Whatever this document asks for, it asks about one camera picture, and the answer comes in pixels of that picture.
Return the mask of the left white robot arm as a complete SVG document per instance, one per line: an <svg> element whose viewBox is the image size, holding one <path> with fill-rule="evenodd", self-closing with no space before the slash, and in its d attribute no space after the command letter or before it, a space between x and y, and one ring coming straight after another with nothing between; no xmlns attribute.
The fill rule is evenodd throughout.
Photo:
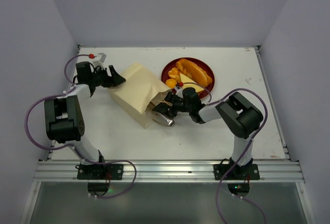
<svg viewBox="0 0 330 224"><path fill-rule="evenodd" d="M77 84L63 97L44 101L46 134L49 139L70 148L81 165L90 165L89 173L96 179L105 177L107 166L102 153L85 136L85 122L80 104L91 98L97 87L113 88L126 79L112 65L92 66L84 61L76 64Z"/></svg>

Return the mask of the beige paper bag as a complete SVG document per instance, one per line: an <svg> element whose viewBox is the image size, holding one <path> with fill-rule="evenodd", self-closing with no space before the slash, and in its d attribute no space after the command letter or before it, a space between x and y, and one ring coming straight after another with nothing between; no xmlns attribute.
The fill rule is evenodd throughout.
<svg viewBox="0 0 330 224"><path fill-rule="evenodd" d="M118 87L110 88L109 94L136 122L147 128L153 122L149 104L158 105L163 102L172 90L139 63L129 66L121 76L126 81Z"/></svg>

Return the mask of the braided fake bread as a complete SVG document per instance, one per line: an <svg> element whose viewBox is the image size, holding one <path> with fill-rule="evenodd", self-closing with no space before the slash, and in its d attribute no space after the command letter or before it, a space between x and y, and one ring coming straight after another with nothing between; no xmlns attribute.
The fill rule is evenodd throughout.
<svg viewBox="0 0 330 224"><path fill-rule="evenodd" d="M168 71L168 76L171 79L174 79L176 82L181 82L181 74L185 74L186 69L182 66L181 63L177 62L176 67L173 67L171 70Z"/></svg>
<svg viewBox="0 0 330 224"><path fill-rule="evenodd" d="M199 71L204 74L204 76L207 80L207 82L203 85L204 87L206 87L206 86L210 85L211 83L213 83L213 79L207 74L207 72L203 68L199 67L198 65L196 65L196 68L198 68Z"/></svg>

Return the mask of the fake hot dog bun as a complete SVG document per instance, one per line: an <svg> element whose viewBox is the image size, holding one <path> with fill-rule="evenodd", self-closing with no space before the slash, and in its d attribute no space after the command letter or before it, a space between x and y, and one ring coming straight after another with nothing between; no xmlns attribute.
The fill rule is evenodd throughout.
<svg viewBox="0 0 330 224"><path fill-rule="evenodd" d="M199 71L198 68L196 68L196 64L187 60L187 59L180 59L177 61L182 64L182 66L186 69L186 72L184 75L195 81L196 83L200 85L204 85L207 80L202 72Z"/></svg>

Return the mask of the metal tongs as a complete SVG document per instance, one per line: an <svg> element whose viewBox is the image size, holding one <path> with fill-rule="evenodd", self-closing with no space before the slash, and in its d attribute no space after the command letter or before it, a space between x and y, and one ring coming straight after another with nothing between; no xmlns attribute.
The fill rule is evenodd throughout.
<svg viewBox="0 0 330 224"><path fill-rule="evenodd" d="M153 112L153 120L167 127L173 127L175 125L175 121L172 118L159 112Z"/></svg>

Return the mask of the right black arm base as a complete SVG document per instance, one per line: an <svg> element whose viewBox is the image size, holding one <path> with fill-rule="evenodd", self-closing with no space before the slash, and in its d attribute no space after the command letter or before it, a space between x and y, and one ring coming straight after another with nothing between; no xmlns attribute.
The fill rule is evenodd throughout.
<svg viewBox="0 0 330 224"><path fill-rule="evenodd" d="M223 159L220 163L213 165L213 174L215 180L220 180L223 175L234 164L232 159ZM258 165L253 163L251 159L247 165L236 165L224 178L229 181L227 184L228 190L239 197L246 197L250 192L250 181L260 180ZM231 181L240 181L239 183L231 183Z"/></svg>

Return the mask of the fake sandwich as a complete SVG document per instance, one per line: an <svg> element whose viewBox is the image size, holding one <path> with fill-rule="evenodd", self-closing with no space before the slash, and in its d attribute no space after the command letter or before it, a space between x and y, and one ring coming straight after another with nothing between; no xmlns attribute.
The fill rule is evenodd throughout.
<svg viewBox="0 0 330 224"><path fill-rule="evenodd" d="M180 73L180 83L182 89L194 88L198 94L204 91L203 87L182 73Z"/></svg>

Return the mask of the small round fake bun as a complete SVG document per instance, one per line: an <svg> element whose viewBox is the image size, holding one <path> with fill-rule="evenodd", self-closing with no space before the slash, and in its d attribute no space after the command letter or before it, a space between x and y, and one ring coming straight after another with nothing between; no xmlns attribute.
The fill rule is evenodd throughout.
<svg viewBox="0 0 330 224"><path fill-rule="evenodd" d="M174 89L176 87L176 84L177 84L177 82L175 79L168 79L166 81L166 85L171 89Z"/></svg>

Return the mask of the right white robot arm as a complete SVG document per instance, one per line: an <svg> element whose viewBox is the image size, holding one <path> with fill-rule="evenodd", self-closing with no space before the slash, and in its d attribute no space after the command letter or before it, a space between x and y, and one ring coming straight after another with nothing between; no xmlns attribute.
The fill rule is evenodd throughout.
<svg viewBox="0 0 330 224"><path fill-rule="evenodd" d="M262 114L235 90L219 101L203 104L192 87L168 93L164 101L153 107L152 111L170 127L174 125L174 118L179 112L188 113L197 124L222 119L234 135L234 149L230 158L232 165L229 172L236 179L241 179L248 173L247 166L253 161L253 139L268 117L267 111Z"/></svg>

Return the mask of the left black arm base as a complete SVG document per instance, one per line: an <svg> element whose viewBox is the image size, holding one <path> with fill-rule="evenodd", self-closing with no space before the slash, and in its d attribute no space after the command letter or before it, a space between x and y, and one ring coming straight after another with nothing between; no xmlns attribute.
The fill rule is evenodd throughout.
<svg viewBox="0 0 330 224"><path fill-rule="evenodd" d="M110 182L113 180L122 180L123 164L109 164L109 165L76 165L78 170L78 180L103 180L103 183L87 184L88 193L94 196L104 196L109 188Z"/></svg>

